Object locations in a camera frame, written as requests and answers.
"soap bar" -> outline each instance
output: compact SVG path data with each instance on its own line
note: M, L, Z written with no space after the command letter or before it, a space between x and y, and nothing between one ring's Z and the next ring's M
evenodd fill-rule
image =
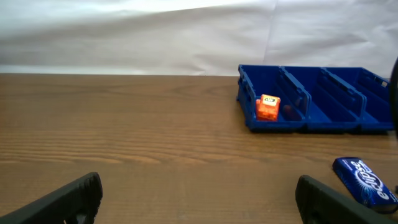
M398 209L397 197L361 159L337 158L333 170L357 202L379 213L393 213Z
M260 121L277 121L279 103L279 97L261 95L261 100L256 100L257 119Z

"white backdrop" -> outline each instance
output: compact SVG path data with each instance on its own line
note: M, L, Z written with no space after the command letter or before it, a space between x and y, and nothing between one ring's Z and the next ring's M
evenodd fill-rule
M389 77L396 0L3 0L0 72L238 75L240 63Z

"orange box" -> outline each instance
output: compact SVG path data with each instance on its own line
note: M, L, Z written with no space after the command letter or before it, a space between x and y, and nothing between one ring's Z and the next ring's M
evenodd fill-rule
M277 121L280 98L276 96L261 95L261 100L256 100L257 120Z

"wood grain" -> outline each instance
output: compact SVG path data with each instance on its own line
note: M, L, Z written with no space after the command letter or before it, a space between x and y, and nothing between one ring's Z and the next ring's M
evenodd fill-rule
M0 215L90 172L96 223L301 223L308 174L358 156L398 184L390 136L253 134L236 77L1 75Z

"blue tray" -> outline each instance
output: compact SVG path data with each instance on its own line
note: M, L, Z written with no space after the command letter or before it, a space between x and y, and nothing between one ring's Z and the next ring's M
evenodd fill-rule
M363 68L240 65L238 97L252 131L393 129L389 83ZM256 99L278 96L278 121L258 121Z

